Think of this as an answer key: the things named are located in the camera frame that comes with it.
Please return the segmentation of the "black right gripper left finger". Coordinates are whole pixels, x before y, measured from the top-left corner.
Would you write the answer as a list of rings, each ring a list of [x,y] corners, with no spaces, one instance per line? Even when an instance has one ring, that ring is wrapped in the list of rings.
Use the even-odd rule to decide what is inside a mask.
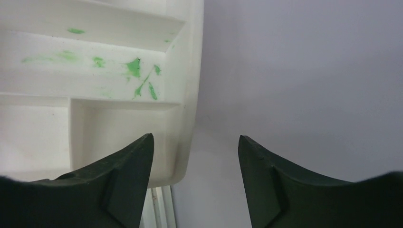
[[[137,228],[154,157],[147,133],[54,180],[0,179],[3,228]]]

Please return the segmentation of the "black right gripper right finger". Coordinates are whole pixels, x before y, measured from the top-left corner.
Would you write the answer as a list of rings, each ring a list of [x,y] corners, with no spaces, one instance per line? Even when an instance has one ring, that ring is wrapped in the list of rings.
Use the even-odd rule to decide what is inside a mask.
[[[400,228],[403,174],[358,182],[331,178],[267,150],[248,136],[238,156],[254,228]]]

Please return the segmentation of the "white plastic drawer organizer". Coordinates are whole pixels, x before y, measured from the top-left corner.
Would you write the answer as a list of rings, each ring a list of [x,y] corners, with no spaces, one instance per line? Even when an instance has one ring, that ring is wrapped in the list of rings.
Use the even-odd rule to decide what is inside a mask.
[[[151,133],[140,227],[176,227],[203,15],[202,0],[1,1],[1,175],[55,179]]]

